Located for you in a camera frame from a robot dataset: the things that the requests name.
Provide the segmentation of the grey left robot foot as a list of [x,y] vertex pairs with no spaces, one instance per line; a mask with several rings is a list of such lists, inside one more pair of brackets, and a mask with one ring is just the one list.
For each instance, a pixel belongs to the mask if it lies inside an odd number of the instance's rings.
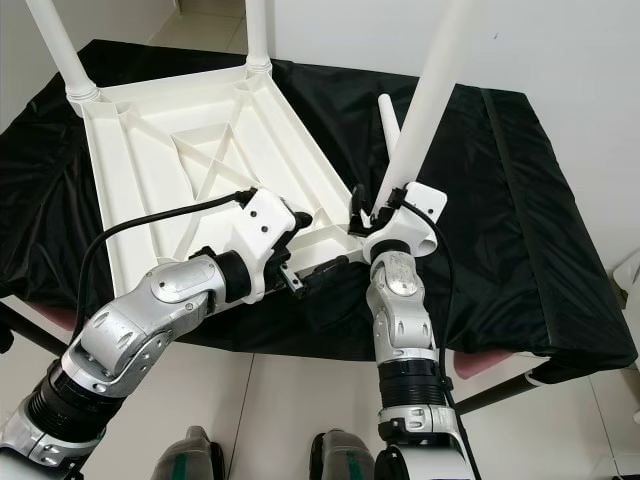
[[169,445],[157,460],[150,480],[227,480],[223,448],[200,425]]

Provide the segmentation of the white plastic floor object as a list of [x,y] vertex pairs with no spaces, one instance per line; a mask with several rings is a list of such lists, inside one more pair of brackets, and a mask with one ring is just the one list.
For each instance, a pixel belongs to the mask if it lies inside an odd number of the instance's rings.
[[628,297],[640,291],[640,248],[626,257],[625,260],[612,271],[612,282],[614,292],[623,306],[626,305]]

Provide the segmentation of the black table cloth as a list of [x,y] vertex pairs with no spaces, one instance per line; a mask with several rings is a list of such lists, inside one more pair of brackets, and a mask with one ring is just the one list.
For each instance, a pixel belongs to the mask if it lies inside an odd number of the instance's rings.
[[[51,73],[0,136],[5,293],[74,308],[84,251],[102,233],[82,119]],[[458,86],[420,180],[447,193],[451,251],[419,262],[448,346],[531,352],[572,372],[622,369],[637,351],[570,184],[524,93]],[[285,291],[207,319],[186,342],[228,351],[370,361],[369,268],[329,271],[311,296]]]

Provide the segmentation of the black metal table leg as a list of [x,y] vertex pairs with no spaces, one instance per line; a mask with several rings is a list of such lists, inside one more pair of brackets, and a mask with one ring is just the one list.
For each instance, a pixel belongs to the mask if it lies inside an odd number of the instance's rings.
[[68,340],[73,337],[70,332],[76,324],[69,308],[28,303],[13,294],[1,297],[0,302],[0,319],[15,335],[46,349],[55,357],[67,351]]

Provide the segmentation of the grey metal table leg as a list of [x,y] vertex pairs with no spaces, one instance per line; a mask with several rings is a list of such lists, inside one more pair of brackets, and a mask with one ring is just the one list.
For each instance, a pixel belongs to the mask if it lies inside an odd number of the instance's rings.
[[475,396],[462,399],[462,401],[454,404],[454,411],[458,415],[466,415],[466,413],[488,407],[489,404],[506,401],[508,398],[527,392],[527,390],[562,383],[562,381],[567,380],[570,380],[570,376],[567,375],[566,370],[559,369],[556,366],[541,365],[524,372],[524,374],[515,376],[515,378],[502,381],[495,387],[481,390]]

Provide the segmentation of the white plastic table leg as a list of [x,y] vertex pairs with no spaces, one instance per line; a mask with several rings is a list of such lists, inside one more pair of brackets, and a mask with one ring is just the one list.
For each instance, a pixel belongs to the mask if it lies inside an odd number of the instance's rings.
[[67,28],[61,22],[52,0],[26,0],[29,14],[35,20],[47,50],[64,81],[65,95],[70,102],[92,102],[100,99],[100,87],[91,81],[74,49]]
[[388,166],[394,164],[394,151],[396,151],[397,142],[401,137],[401,123],[396,115],[396,109],[389,93],[380,93],[378,96],[378,110],[381,120],[381,128],[385,137],[385,145],[388,152]]
[[394,188],[419,178],[436,128],[465,64],[466,36],[474,27],[477,6],[481,4],[483,0],[448,0],[445,5],[396,146],[390,150],[387,173],[374,201],[375,211],[390,204]]
[[268,0],[244,0],[246,31],[246,68],[252,73],[266,74],[273,69],[269,54]]

